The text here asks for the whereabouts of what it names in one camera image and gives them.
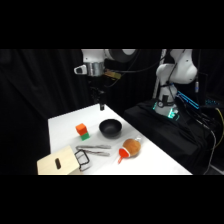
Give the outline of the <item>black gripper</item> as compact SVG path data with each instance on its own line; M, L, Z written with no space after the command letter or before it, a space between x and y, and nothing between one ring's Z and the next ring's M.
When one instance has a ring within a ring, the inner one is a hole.
M95 102L99 102L100 110L105 109L105 90L104 90L104 83L102 77L90 77L89 78L89 86L90 92L93 100Z

